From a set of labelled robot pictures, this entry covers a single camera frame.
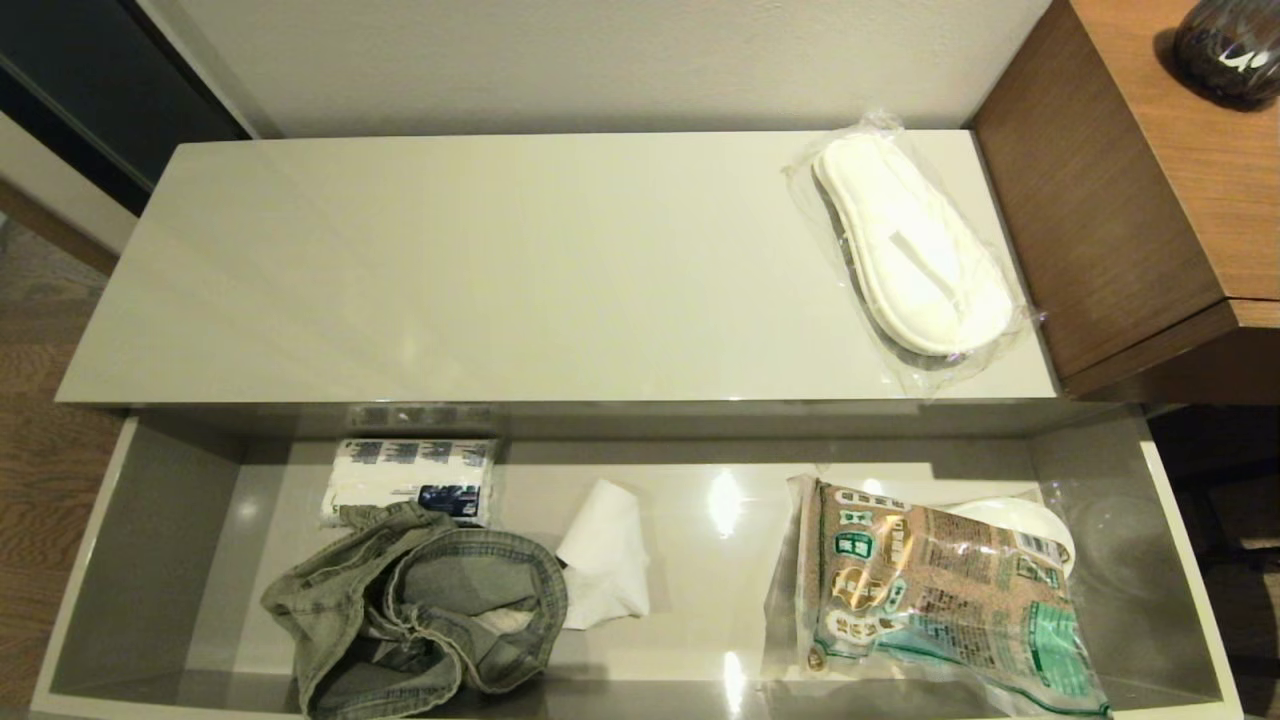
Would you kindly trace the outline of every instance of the snack bag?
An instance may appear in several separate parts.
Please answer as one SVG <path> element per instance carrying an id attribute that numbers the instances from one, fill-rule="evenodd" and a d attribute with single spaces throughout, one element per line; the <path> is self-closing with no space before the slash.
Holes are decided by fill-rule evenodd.
<path id="1" fill-rule="evenodd" d="M 870 656 L 980 680 L 1010 715 L 1110 715 L 1062 571 L 1064 548 L 931 507 L 794 478 L 797 634 L 810 673 Z"/>

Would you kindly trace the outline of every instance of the wooden cabinet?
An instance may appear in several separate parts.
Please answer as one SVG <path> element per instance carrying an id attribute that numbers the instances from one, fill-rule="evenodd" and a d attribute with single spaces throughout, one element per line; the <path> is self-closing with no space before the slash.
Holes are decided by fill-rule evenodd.
<path id="1" fill-rule="evenodd" d="M 1280 404 L 1280 108 L 1167 69 L 1181 0 L 1055 0 L 974 119 L 1068 395 Z"/>

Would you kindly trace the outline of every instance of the white wall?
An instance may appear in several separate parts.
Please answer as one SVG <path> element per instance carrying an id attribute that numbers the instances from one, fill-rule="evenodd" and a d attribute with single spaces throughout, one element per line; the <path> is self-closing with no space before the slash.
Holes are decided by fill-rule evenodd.
<path id="1" fill-rule="evenodd" d="M 143 0 L 262 137 L 805 129 L 978 109 L 1048 0 Z"/>
<path id="2" fill-rule="evenodd" d="M 116 254 L 138 219 L 0 113 L 0 177 Z"/>

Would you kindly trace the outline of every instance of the wooden floor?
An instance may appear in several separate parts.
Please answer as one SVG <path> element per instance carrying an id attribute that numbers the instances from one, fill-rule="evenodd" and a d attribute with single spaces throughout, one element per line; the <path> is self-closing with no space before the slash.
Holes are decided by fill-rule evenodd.
<path id="1" fill-rule="evenodd" d="M 119 419 L 52 404 L 106 278 L 0 229 L 0 707 L 23 707 Z"/>
<path id="2" fill-rule="evenodd" d="M 113 415 L 52 404 L 105 283 L 12 220 L 0 229 L 0 716 L 31 701 L 120 427 Z M 1203 460 L 1187 452 L 1196 442 L 1161 446 L 1171 471 Z M 1280 478 L 1221 488 L 1213 501 L 1245 544 L 1280 543 Z M 1188 525 L 1194 539 L 1194 521 Z M 1217 568 L 1207 580 L 1228 651 L 1274 653 L 1280 575 Z M 1280 720 L 1274 680 L 1242 676 L 1236 684 L 1247 711 Z"/>

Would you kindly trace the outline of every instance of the white cabinet top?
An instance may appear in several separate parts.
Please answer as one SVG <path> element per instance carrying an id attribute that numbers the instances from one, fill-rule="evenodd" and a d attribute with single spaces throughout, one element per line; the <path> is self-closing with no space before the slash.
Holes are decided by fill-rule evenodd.
<path id="1" fill-rule="evenodd" d="M 183 146 L 58 398 L 901 397 L 782 173 L 819 135 Z M 909 135 L 1007 249 L 970 135 Z M 941 397 L 1053 395 L 1027 333 Z"/>

